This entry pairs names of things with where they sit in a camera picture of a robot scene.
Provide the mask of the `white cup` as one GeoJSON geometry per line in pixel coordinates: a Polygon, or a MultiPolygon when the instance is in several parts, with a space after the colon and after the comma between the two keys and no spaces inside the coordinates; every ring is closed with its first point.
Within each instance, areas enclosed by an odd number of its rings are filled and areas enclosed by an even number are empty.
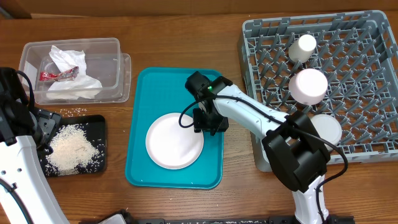
{"type": "Polygon", "coordinates": [[[305,34],[289,47],[289,59],[295,63],[305,63],[309,60],[316,47],[317,41],[314,36],[305,34]]]}

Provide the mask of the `pink plate with rice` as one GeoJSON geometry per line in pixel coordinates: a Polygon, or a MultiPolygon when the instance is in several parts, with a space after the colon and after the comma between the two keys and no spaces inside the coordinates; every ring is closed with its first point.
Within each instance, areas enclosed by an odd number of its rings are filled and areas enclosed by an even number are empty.
{"type": "Polygon", "coordinates": [[[149,157],[165,169],[177,170],[193,164],[200,156],[205,138],[188,127],[193,118],[180,113],[165,114],[156,119],[146,134],[149,157]]]}

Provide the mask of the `grey bowl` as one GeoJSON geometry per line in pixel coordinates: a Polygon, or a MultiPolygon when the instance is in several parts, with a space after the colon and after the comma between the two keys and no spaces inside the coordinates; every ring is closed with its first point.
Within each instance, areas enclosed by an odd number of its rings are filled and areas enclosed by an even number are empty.
{"type": "Polygon", "coordinates": [[[335,146],[339,143],[342,137],[342,128],[334,117],[327,114],[318,114],[310,120],[322,139],[335,146]]]}

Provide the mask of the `pile of white rice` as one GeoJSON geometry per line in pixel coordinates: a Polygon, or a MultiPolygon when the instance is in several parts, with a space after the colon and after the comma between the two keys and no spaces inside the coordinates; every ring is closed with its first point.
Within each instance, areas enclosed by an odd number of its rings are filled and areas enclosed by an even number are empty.
{"type": "Polygon", "coordinates": [[[105,167],[104,137],[89,137],[89,124],[60,127],[50,142],[53,153],[41,160],[47,177],[100,172],[105,167]]]}

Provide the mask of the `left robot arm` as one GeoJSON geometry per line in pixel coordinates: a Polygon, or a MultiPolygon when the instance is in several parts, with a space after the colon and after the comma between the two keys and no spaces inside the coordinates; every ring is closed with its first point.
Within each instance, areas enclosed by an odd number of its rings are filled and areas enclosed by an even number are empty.
{"type": "Polygon", "coordinates": [[[40,165],[62,117],[36,108],[22,78],[1,68],[1,206],[11,223],[67,223],[40,165]]]}

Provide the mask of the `white napkin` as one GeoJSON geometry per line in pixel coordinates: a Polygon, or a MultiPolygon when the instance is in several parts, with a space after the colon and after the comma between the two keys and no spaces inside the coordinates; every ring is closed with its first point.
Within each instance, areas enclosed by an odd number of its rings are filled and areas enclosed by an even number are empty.
{"type": "Polygon", "coordinates": [[[75,67],[78,70],[70,77],[54,81],[48,88],[47,98],[50,100],[77,100],[79,98],[93,99],[100,91],[93,88],[102,88],[99,80],[86,74],[86,60],[84,51],[60,50],[52,46],[49,56],[61,73],[75,67]]]}

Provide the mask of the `red snack wrapper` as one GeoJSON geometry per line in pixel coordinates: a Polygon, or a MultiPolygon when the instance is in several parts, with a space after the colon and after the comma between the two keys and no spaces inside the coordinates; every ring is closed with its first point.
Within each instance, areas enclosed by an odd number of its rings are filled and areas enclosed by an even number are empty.
{"type": "Polygon", "coordinates": [[[69,70],[66,70],[61,73],[49,73],[49,72],[41,72],[39,80],[41,82],[64,82],[64,81],[72,81],[79,74],[80,68],[73,67],[69,70]]]}

